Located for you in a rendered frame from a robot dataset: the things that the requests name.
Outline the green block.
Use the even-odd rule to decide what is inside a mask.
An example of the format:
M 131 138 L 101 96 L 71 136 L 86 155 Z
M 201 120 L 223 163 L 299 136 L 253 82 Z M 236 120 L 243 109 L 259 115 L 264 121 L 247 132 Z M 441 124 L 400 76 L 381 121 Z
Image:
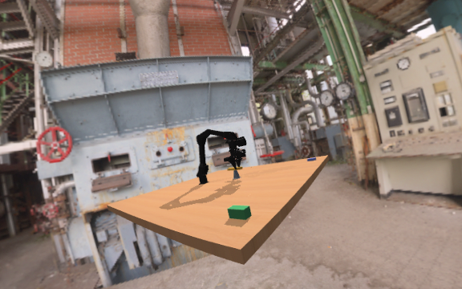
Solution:
M 247 220 L 252 215 L 249 206 L 231 206 L 227 210 L 229 218 Z

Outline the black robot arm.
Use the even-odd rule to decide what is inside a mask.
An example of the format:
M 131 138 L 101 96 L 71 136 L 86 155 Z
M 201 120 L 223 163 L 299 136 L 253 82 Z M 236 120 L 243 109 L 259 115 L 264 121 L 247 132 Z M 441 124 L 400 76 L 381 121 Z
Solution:
M 229 143 L 229 148 L 230 149 L 233 149 L 233 148 L 236 148 L 237 146 L 238 147 L 241 147 L 241 146 L 245 146 L 246 145 L 246 140 L 245 140 L 245 137 L 242 136 L 242 137 L 237 137 L 235 136 L 235 133 L 234 132 L 220 132 L 220 131 L 215 131 L 215 130 L 211 130 L 211 129 L 206 129 L 204 132 L 202 132 L 201 134 L 197 135 L 196 136 L 196 140 L 197 140 L 197 144 L 199 146 L 199 161 L 200 161 L 200 164 L 199 164 L 199 172 L 197 173 L 197 177 L 199 177 L 200 179 L 200 184 L 199 185 L 202 185 L 202 184 L 206 184 L 208 181 L 207 181 L 207 172 L 209 170 L 209 166 L 205 164 L 205 142 L 206 142 L 206 138 L 209 137 L 209 135 L 215 135 L 215 136 L 222 136 L 226 139 L 228 139 L 225 143 L 228 144 Z M 235 141 L 233 141 L 235 140 Z M 234 156 L 236 156 L 236 154 L 239 156 L 239 157 L 242 157 L 246 154 L 246 151 L 245 149 L 235 149 L 234 150 Z

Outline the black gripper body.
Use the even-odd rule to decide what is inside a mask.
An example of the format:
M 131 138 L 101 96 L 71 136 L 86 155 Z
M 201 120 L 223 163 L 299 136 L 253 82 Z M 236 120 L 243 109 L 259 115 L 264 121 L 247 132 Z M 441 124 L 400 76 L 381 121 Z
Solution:
M 224 158 L 224 162 L 226 162 L 226 161 L 235 161 L 235 159 L 241 159 L 242 157 L 246 157 L 246 155 L 244 155 L 242 157 L 239 157 L 237 154 L 236 154 L 236 156 L 234 156 L 234 150 L 235 149 L 237 150 L 237 148 L 233 148 L 233 149 L 229 150 L 231 156 Z

